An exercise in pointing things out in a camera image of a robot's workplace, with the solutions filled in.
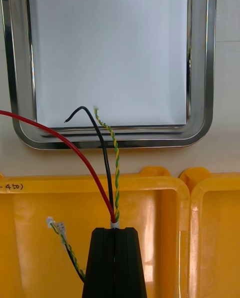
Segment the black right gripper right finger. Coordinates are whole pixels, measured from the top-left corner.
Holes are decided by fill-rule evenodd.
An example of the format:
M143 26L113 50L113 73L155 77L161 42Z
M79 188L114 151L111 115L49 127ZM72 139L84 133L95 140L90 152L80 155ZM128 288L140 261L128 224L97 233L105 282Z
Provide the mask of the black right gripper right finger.
M115 230L114 297L147 297L138 232Z

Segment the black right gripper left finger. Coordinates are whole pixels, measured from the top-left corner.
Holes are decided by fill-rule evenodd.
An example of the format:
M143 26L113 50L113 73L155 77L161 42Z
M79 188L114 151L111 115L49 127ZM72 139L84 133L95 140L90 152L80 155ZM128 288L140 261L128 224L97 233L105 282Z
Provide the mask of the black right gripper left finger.
M82 297L114 296L114 244L113 229L92 232Z

